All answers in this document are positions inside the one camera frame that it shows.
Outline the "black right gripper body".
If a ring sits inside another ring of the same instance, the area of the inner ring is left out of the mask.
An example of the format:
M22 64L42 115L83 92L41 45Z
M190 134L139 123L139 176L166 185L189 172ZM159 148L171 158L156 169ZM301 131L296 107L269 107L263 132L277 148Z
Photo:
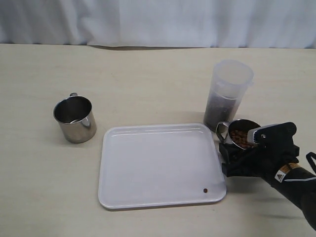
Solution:
M274 175L282 165L298 163L299 147L294 145L293 136L297 127L293 122L270 124L256 133L258 144L241 154L236 163L222 163L227 177L260 177Z

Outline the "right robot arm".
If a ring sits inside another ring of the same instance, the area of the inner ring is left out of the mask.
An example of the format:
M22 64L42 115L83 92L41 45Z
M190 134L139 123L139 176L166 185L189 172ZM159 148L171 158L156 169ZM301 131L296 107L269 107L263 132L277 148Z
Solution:
M259 177L298 207L312 228L316 227L316 155L306 159L312 168L299 165L300 148L293 142L292 122L260 126L247 120L222 121L216 127L219 152L226 177Z

